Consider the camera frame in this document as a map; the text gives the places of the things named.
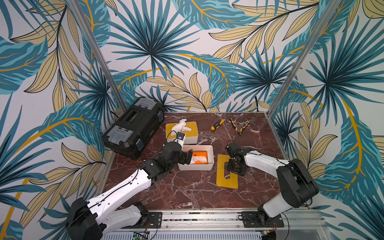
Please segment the white plastic tissue box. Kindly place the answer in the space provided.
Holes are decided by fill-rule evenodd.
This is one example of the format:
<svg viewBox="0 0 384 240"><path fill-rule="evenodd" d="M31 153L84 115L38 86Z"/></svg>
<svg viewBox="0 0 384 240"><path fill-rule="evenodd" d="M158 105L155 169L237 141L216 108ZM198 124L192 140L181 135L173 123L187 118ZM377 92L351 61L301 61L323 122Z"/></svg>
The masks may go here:
<svg viewBox="0 0 384 240"><path fill-rule="evenodd" d="M171 130L174 126L176 126L177 123L172 123L172 124L166 124L166 134L165 137L167 139L167 142L172 142L176 134L174 132L171 133ZM191 131L189 132L183 132L185 134L185 140L184 144L185 145L195 145L198 143L198 138L199 138L199 133L198 133L198 126L196 122L186 122L186 127L190 128Z"/></svg>

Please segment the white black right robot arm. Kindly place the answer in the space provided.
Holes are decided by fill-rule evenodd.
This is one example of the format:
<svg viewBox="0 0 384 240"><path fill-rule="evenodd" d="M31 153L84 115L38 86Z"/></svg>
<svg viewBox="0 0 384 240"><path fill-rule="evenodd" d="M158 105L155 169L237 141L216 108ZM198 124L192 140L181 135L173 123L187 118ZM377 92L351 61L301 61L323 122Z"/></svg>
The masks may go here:
<svg viewBox="0 0 384 240"><path fill-rule="evenodd" d="M280 193L258 208L257 220L266 222L311 201L319 193L319 187L302 161L281 160L256 150L242 149L236 143L226 146L230 156L227 169L239 176L245 176L249 168L261 170L279 182Z"/></svg>

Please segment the yellow wooden box lid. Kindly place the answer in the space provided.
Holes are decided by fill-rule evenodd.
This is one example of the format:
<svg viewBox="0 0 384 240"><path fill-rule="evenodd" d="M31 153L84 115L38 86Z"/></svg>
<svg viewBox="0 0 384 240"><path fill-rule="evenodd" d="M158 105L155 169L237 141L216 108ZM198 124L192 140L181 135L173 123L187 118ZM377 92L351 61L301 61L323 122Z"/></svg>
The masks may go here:
<svg viewBox="0 0 384 240"><path fill-rule="evenodd" d="M166 134L165 137L167 140L173 140L175 138L175 134L170 134L172 127L175 126L177 123L172 124L166 124ZM192 130L190 132L185 132L187 138L193 138L198 137L198 127L196 122L187 122L187 127L191 128Z"/></svg>

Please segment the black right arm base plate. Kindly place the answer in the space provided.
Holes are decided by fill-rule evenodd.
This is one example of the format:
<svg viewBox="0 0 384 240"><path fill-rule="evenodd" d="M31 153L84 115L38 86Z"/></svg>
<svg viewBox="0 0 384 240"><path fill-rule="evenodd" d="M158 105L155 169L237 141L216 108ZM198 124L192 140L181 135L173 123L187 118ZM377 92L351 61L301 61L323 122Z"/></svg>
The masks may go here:
<svg viewBox="0 0 384 240"><path fill-rule="evenodd" d="M238 215L238 219L243 222L245 228L264 228L273 230L285 226L281 215L271 218L263 212L241 212L240 215Z"/></svg>

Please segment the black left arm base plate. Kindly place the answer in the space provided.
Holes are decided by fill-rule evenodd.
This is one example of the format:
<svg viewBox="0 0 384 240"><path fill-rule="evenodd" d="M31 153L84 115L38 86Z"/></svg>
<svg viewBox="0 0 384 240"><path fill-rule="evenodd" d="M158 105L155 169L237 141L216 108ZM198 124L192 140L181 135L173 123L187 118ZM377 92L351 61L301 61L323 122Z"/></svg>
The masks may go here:
<svg viewBox="0 0 384 240"><path fill-rule="evenodd" d="M149 212L140 218L139 222L130 229L159 229L162 226L163 213Z"/></svg>

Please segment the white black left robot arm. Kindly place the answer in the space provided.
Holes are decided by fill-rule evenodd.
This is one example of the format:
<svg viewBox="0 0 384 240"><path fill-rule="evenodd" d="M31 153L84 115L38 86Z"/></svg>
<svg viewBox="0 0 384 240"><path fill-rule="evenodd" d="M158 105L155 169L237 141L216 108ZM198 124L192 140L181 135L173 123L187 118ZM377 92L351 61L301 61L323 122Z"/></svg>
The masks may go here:
<svg viewBox="0 0 384 240"><path fill-rule="evenodd" d="M79 198L70 207L66 232L72 240L100 240L104 235L145 223L147 210L141 203L118 210L123 203L167 176L177 164L190 164L193 150L183 151L183 142L170 142L144 161L124 181L87 201Z"/></svg>

